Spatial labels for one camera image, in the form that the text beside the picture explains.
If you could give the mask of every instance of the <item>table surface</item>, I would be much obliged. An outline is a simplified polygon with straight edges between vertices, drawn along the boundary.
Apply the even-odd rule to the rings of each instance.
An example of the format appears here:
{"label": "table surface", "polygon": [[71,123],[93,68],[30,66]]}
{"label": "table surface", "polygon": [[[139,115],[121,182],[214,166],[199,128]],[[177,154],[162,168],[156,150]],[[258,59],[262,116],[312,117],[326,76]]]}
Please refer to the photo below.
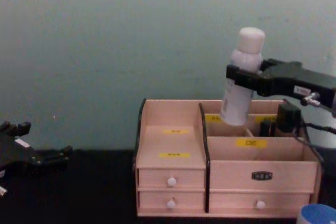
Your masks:
{"label": "table surface", "polygon": [[[296,223],[262,219],[136,219],[132,151],[74,151],[68,168],[39,178],[12,177],[0,199],[0,223]],[[336,207],[334,179],[322,203]]]}

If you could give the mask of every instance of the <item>yellow sticker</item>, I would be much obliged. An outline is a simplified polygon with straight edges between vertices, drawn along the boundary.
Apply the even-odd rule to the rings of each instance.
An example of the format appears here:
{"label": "yellow sticker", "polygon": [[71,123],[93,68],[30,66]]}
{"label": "yellow sticker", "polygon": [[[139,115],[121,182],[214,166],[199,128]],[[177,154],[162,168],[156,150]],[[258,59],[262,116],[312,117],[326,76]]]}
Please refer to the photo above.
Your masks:
{"label": "yellow sticker", "polygon": [[238,138],[236,145],[238,147],[266,148],[267,140],[253,138]]}
{"label": "yellow sticker", "polygon": [[190,153],[159,153],[159,157],[190,157]]}
{"label": "yellow sticker", "polygon": [[188,133],[189,131],[188,130],[164,130],[163,133],[166,133],[166,134],[171,134],[171,133],[182,133],[182,134],[185,134],[185,133]]}
{"label": "yellow sticker", "polygon": [[256,123],[261,123],[262,121],[269,120],[271,122],[275,122],[277,120],[277,115],[257,115]]}
{"label": "yellow sticker", "polygon": [[206,123],[222,123],[222,119],[218,114],[205,114]]}

